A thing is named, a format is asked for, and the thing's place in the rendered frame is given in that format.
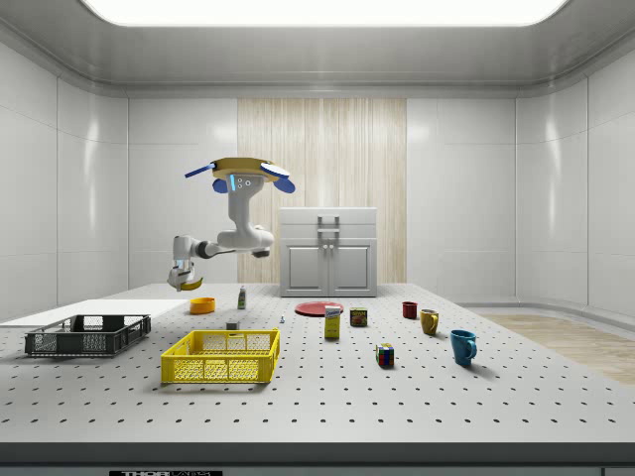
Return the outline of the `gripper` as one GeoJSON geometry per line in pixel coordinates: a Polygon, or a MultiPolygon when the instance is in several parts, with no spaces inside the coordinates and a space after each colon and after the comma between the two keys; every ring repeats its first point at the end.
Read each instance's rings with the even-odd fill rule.
{"type": "Polygon", "coordinates": [[[175,288],[178,292],[181,291],[180,286],[185,282],[194,282],[194,270],[193,269],[182,269],[179,267],[173,267],[168,276],[168,284],[175,288]]]}

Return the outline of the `white board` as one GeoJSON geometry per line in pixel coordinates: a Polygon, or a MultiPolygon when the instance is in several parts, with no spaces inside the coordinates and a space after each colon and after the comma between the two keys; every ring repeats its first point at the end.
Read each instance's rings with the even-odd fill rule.
{"type": "Polygon", "coordinates": [[[185,299],[89,299],[2,322],[0,327],[36,328],[77,314],[150,314],[155,316],[178,307],[185,302],[185,299]]]}

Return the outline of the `yellow basket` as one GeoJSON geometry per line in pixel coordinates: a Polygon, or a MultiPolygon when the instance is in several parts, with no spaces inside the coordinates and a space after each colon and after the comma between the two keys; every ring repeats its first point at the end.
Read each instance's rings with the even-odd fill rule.
{"type": "Polygon", "coordinates": [[[269,383],[280,330],[194,330],[161,356],[164,383],[269,383]]]}

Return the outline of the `red plate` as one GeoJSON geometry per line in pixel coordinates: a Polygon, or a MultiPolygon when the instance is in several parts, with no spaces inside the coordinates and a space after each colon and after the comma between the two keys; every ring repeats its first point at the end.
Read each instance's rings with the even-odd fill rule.
{"type": "Polygon", "coordinates": [[[296,305],[295,313],[308,317],[325,317],[326,309],[334,307],[339,313],[343,312],[344,306],[333,301],[307,301],[296,305]]]}

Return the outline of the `dark grey basket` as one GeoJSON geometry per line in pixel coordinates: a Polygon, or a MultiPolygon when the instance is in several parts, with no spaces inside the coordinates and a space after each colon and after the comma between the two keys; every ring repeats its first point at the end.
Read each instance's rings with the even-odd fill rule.
{"type": "Polygon", "coordinates": [[[26,333],[32,357],[114,356],[151,331],[149,314],[76,314],[26,333]]]}

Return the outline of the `white cabinet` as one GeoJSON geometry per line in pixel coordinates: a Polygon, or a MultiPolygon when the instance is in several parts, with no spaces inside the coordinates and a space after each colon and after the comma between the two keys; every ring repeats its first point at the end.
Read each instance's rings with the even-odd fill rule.
{"type": "Polygon", "coordinates": [[[283,297],[377,295],[375,207],[282,207],[283,297]]]}

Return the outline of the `yellow and white box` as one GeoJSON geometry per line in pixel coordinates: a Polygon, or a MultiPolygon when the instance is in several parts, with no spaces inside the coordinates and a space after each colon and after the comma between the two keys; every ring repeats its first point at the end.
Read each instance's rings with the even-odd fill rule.
{"type": "Polygon", "coordinates": [[[339,338],[340,316],[342,307],[339,304],[330,304],[324,307],[324,337],[327,339],[339,338]]]}

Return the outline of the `blue mug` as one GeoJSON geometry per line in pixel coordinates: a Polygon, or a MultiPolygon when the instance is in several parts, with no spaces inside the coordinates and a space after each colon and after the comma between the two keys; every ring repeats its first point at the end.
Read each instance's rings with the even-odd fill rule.
{"type": "Polygon", "coordinates": [[[456,329],[450,333],[450,342],[455,363],[463,367],[470,366],[477,353],[475,334],[467,330],[456,329]]]}

